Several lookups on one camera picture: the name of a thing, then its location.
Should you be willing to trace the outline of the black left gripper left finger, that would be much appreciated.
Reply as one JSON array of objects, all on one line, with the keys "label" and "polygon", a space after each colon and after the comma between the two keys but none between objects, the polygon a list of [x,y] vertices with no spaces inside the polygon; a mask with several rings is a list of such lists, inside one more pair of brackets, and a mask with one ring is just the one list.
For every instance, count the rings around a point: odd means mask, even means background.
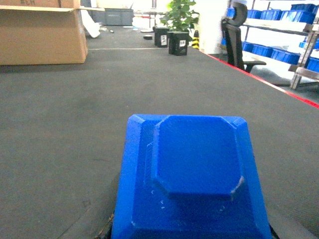
[{"label": "black left gripper left finger", "polygon": [[101,229],[99,234],[96,236],[97,239],[111,239],[113,221],[114,221],[114,214],[112,214],[109,217],[107,223],[104,225],[104,227]]}]

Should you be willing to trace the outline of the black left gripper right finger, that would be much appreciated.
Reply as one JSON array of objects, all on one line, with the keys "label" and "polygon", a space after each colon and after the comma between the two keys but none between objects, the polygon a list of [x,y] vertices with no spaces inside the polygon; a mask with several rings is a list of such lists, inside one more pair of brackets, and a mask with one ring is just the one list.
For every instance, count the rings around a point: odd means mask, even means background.
[{"label": "black left gripper right finger", "polygon": [[274,228],[269,225],[270,231],[271,231],[271,235],[272,235],[272,239],[280,239],[280,237],[278,236],[278,234],[275,232]]}]

